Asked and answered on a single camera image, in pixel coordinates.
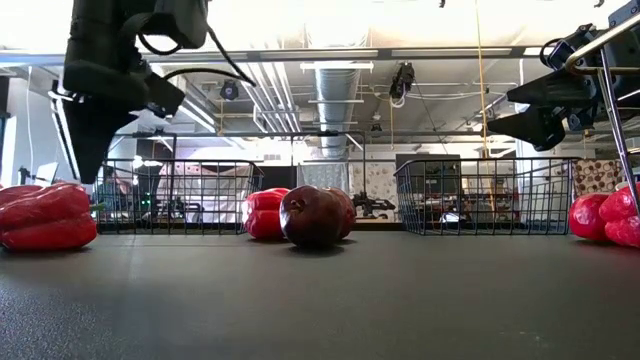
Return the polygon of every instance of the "wall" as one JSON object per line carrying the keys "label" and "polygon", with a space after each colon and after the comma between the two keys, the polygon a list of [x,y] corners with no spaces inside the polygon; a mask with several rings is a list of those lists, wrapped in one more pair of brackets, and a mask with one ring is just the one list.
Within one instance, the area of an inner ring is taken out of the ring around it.
{"label": "wall", "polygon": [[[58,162],[56,178],[71,180],[71,171],[60,146],[58,132],[51,117],[48,98],[31,92],[29,95],[31,135],[33,140],[33,172],[38,166],[50,162]],[[30,147],[27,121],[27,82],[22,79],[11,79],[7,110],[16,117],[16,141],[12,167],[11,185],[19,182],[18,169],[30,166]]]}

